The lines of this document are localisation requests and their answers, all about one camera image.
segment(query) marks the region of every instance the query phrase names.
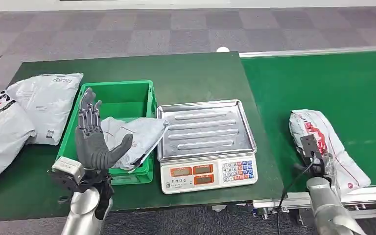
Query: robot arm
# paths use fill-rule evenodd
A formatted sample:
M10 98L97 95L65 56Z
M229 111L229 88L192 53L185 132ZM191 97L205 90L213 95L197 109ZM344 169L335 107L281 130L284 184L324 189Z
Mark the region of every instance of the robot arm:
M99 235L103 222L112 207L114 191L108 169L132 146L133 135L126 135L122 143L109 151L100 126L99 100L88 88L80 101L79 125L75 142L79 161L60 157L52 166L50 176L71 196L60 198L60 203L71 200L70 213L62 235Z
M366 235L325 178L306 182L319 235Z
M333 161L331 155L321 155L313 135L301 137L301 142L304 146L302 156L314 157L313 162L319 162L312 167L312 178L306 182L319 235L366 235L341 204L335 170L325 172L325 164Z

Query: digital weighing scale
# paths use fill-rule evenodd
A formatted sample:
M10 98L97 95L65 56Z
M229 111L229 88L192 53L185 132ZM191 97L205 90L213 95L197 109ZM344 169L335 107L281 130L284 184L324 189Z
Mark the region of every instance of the digital weighing scale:
M165 194L257 181L256 143L239 100L163 105L170 126L158 144Z

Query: humanoid robot hand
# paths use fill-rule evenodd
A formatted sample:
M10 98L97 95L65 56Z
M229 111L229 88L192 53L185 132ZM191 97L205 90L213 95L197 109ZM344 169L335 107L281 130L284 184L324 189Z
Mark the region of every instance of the humanoid robot hand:
M109 169L130 149L133 135L125 135L122 143L109 151L100 126L101 100L94 104L95 96L88 88L80 101L79 121L75 130L77 156L85 168Z

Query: green table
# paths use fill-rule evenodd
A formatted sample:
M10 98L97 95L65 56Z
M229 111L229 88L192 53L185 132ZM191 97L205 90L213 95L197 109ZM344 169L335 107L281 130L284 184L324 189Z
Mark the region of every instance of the green table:
M22 64L12 83L42 73L83 72L83 83L152 80L159 104L240 99L258 147L256 184L165 195L156 163L152 183L115 187L113 209L274 201L296 176L291 166L299 158L287 125L293 109L321 110L376 189L376 51L363 50L32 62ZM26 146L0 175L0 220L67 214L69 206L56 203L66 192L46 174L57 151ZM304 192L304 182L291 191Z
M324 113L349 155L376 187L375 49L242 58L284 185L296 176L291 166L299 162L288 128L290 110L313 109ZM305 191L306 180L303 177L290 191Z
M43 73L82 72L82 83L152 80L159 104L240 99L258 145L260 178L250 186L165 195L159 164L150 184L114 186L113 210L223 204L280 197L283 184L238 53L205 53L23 63L11 83ZM65 216L67 192L46 171L58 146L28 145L0 175L0 220Z

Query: stainless steel tray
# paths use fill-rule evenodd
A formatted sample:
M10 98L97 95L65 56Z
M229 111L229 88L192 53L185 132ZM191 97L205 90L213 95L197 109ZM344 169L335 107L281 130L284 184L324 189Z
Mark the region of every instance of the stainless steel tray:
M170 122L158 145L161 163L254 154L256 144L239 100L163 105L157 118Z

